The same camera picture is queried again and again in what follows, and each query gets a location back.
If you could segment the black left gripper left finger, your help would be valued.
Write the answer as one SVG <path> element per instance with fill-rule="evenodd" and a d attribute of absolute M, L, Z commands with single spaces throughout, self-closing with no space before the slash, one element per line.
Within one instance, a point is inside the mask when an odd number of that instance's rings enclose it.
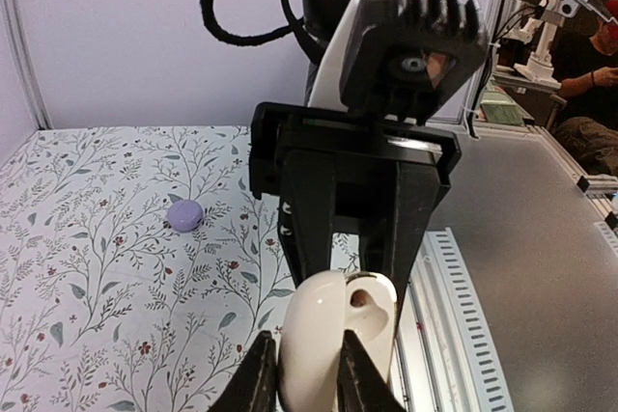
<path fill-rule="evenodd" d="M 276 410 L 276 341 L 261 331 L 209 412 L 272 412 Z"/>

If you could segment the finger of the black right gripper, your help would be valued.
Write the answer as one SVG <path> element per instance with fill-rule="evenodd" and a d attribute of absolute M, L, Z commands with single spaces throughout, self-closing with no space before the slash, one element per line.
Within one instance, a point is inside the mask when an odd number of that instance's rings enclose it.
<path fill-rule="evenodd" d="M 330 268 L 335 184 L 333 156 L 300 150 L 286 155 L 279 191 L 278 235 L 297 287 Z"/>
<path fill-rule="evenodd" d="M 436 167 L 395 163 L 379 187 L 378 211 L 361 233 L 361 268 L 384 275 L 394 286 L 396 322 L 440 189 Z"/>

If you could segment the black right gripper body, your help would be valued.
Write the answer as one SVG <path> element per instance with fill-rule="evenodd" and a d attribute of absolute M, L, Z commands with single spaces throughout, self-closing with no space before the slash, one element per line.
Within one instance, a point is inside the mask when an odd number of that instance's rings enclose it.
<path fill-rule="evenodd" d="M 368 123 L 319 108 L 262 102 L 250 125 L 249 188 L 256 199 L 279 199 L 281 173 L 291 151 L 334 157 L 335 233 L 362 233 L 378 211 L 379 187 L 397 162 L 437 168 L 439 205 L 451 187 L 449 176 L 462 157 L 452 132 L 398 124 Z"/>

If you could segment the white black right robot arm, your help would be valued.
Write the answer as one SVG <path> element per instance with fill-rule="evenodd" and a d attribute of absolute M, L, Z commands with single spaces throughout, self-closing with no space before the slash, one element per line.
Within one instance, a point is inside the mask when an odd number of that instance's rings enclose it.
<path fill-rule="evenodd" d="M 399 297 L 461 157 L 430 118 L 489 44 L 476 0 L 302 0 L 290 25 L 320 69 L 345 39 L 340 107 L 263 102 L 251 124 L 250 189 L 279 200 L 278 237 L 295 284 L 331 265 L 332 237 L 358 238 L 362 270 Z"/>

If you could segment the cream earbud charging case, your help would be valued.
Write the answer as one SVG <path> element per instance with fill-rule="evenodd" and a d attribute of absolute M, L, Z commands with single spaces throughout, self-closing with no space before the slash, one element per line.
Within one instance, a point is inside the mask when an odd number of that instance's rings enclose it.
<path fill-rule="evenodd" d="M 286 411 L 336 411 L 339 363 L 351 331 L 369 358 L 370 374 L 387 387 L 398 297 L 377 272 L 319 272 L 296 289 L 284 317 L 278 396 Z"/>

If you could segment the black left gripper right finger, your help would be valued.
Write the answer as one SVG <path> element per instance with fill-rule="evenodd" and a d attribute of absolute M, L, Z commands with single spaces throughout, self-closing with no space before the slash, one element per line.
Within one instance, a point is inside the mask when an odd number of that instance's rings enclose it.
<path fill-rule="evenodd" d="M 340 352 L 337 399 L 345 412 L 404 412 L 362 342 L 352 330 L 344 332 Z"/>

